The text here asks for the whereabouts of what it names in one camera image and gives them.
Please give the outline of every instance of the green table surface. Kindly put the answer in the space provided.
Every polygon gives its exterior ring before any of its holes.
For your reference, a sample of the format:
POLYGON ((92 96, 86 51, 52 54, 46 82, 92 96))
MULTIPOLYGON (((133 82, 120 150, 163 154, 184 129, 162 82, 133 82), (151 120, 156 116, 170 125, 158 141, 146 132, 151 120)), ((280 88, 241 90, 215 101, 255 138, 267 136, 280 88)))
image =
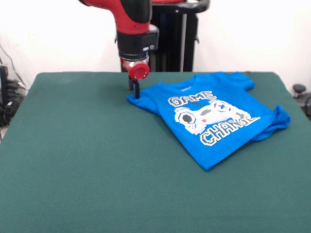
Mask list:
POLYGON ((310 123, 276 74, 246 74, 292 124, 209 172, 127 102, 126 74, 39 74, 0 145, 0 233, 310 233, 310 123))

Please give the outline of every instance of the white backdrop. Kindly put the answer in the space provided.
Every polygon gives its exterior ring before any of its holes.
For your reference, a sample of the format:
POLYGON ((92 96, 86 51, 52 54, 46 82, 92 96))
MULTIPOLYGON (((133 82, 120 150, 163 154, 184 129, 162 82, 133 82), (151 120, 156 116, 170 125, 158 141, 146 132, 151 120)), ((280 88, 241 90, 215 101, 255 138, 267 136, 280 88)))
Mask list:
MULTIPOLYGON (((110 12, 78 0, 0 7, 0 43, 28 86, 40 72, 120 70, 110 12)), ((199 18, 194 71, 274 71, 288 89, 311 88, 310 0, 211 0, 199 18)))

